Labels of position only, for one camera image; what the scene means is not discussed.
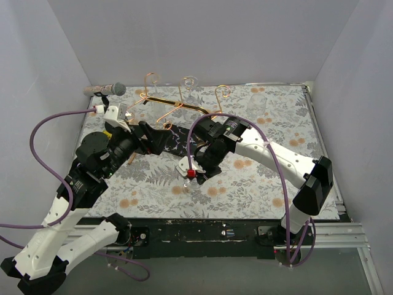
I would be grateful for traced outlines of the clear wine glass front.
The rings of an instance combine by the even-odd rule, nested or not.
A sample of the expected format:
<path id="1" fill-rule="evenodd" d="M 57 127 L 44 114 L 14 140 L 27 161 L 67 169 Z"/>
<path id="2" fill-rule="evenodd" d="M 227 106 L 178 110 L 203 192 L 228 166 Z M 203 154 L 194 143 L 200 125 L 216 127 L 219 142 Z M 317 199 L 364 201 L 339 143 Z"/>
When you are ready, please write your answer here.
<path id="1" fill-rule="evenodd" d="M 182 193 L 188 197 L 201 194 L 201 186 L 198 184 L 197 179 L 186 179 L 182 185 Z"/>

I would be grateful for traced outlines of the clear wine glass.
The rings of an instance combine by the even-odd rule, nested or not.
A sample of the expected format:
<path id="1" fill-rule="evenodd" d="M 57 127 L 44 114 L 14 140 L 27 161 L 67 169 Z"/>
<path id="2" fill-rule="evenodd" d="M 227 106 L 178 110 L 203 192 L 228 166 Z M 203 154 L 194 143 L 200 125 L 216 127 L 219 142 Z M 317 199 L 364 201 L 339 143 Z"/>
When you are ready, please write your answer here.
<path id="1" fill-rule="evenodd" d="M 186 179 L 182 185 L 182 193 L 188 197 L 201 194 L 201 186 L 198 184 L 197 179 Z"/>
<path id="2" fill-rule="evenodd" d="M 256 120 L 264 115 L 267 107 L 267 97 L 263 93 L 255 93 L 251 96 L 246 106 L 248 119 Z"/>

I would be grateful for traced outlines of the stemless clear glass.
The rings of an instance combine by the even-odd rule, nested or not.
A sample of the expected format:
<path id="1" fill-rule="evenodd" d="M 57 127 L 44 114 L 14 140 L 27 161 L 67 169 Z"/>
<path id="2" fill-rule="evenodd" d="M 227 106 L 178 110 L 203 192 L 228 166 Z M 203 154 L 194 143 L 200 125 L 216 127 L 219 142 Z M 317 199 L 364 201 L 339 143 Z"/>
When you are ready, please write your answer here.
<path id="1" fill-rule="evenodd" d="M 193 91 L 198 87 L 198 79 L 195 76 L 185 76 L 181 79 L 178 89 L 180 100 L 186 104 L 196 104 L 197 99 L 193 95 Z"/>

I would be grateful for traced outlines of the clear wine glass back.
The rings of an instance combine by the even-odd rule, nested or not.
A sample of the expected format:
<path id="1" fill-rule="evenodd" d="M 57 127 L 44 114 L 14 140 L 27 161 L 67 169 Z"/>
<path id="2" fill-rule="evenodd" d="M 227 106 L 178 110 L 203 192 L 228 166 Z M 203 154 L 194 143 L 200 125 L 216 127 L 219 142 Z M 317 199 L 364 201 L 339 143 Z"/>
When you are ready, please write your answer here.
<path id="1" fill-rule="evenodd" d="M 264 115 L 267 107 L 267 97 L 263 93 L 255 93 L 251 96 L 246 106 L 248 119 L 256 120 Z"/>

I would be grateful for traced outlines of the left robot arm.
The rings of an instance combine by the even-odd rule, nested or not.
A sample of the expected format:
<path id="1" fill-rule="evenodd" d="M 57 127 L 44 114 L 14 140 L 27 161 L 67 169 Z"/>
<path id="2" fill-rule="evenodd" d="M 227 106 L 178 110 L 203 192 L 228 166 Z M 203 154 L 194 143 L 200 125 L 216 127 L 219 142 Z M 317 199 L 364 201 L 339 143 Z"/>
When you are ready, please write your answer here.
<path id="1" fill-rule="evenodd" d="M 169 130 L 156 130 L 141 121 L 129 131 L 115 127 L 111 136 L 92 132 L 83 138 L 65 183 L 58 188 L 44 219 L 45 227 L 16 256 L 1 263 L 7 276 L 19 280 L 23 294 L 53 294 L 84 259 L 106 245 L 123 246 L 130 241 L 130 222 L 114 213 L 73 242 L 64 242 L 108 188 L 106 179 L 133 153 L 161 154 L 170 137 Z"/>

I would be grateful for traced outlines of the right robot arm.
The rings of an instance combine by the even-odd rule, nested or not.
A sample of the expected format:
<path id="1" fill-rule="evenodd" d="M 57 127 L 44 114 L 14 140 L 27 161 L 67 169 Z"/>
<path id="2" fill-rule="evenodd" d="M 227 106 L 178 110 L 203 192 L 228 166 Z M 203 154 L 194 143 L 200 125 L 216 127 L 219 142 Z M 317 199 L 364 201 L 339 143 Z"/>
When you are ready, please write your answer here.
<path id="1" fill-rule="evenodd" d="M 268 236 L 275 243 L 294 243 L 311 217 L 320 213 L 333 187 L 330 159 L 306 157 L 270 141 L 247 119 L 227 116 L 221 124 L 213 121 L 212 115 L 203 115 L 190 127 L 188 136 L 192 135 L 207 144 L 203 152 L 187 149 L 186 176 L 199 184 L 221 172 L 219 166 L 229 153 L 247 157 L 278 173 L 285 213 L 280 225 Z"/>

